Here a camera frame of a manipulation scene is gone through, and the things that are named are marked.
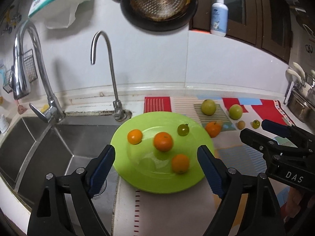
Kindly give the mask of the right hand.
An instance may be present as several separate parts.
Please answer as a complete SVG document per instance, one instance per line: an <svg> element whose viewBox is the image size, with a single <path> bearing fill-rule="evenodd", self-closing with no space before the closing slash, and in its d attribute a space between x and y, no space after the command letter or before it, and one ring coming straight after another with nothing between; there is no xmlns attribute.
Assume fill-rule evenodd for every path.
<svg viewBox="0 0 315 236"><path fill-rule="evenodd" d="M297 189L290 188L285 209L287 215L285 217L285 222L287 222L290 218L294 218L299 213L301 210L301 207L299 206L301 200L301 193Z"/></svg>

